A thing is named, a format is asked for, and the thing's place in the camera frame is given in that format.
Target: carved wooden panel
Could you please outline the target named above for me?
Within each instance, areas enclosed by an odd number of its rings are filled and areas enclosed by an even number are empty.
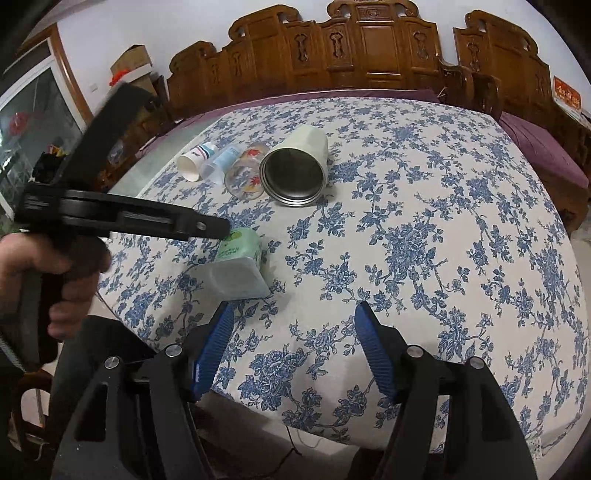
[[[335,88],[457,86],[473,94],[467,71],[441,62],[437,25],[409,0],[335,0],[330,19],[302,21],[275,5],[236,20],[230,43],[217,51],[197,42],[176,54],[168,88],[179,115],[238,102]]]
[[[533,38],[481,10],[467,14],[466,25],[454,28],[460,64],[501,80],[507,112],[551,129],[550,70],[538,57]]]

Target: table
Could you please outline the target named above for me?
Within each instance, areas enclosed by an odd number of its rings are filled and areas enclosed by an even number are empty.
[[[491,368],[531,445],[546,453],[580,417],[587,317],[576,260],[530,165],[488,116],[397,99],[316,99],[229,113],[218,145],[274,145],[308,123],[329,137],[330,183],[315,206],[239,202],[169,164],[143,197],[258,231],[270,294],[234,302],[235,328],[212,389],[308,432],[385,447],[397,407],[355,335],[366,300],[408,343]],[[199,266],[217,241],[114,235],[100,293],[161,349],[217,304]],[[442,398],[432,446],[443,445]]]

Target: white paper cup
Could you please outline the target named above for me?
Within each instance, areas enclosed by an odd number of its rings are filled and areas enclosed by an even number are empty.
[[[193,147],[177,158],[178,172],[188,181],[198,181],[199,168],[216,150],[217,147],[211,142]]]

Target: glass door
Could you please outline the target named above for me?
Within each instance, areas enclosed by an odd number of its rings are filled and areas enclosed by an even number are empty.
[[[49,145],[66,154],[81,136],[82,117],[53,57],[38,63],[0,97],[0,206],[9,218]]]

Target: screw head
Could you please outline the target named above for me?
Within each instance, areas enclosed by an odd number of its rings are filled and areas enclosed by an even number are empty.
[[[168,345],[164,352],[166,353],[166,356],[174,357],[174,356],[179,356],[182,353],[182,351],[183,351],[183,347],[181,347],[177,343],[174,343],[172,345]]]
[[[111,370],[119,365],[119,358],[116,356],[110,356],[107,360],[105,360],[105,368]]]
[[[470,366],[480,370],[481,368],[484,368],[484,360],[478,356],[473,356],[470,358]]]
[[[411,345],[407,348],[407,354],[413,358],[421,358],[423,356],[423,349],[417,345]]]

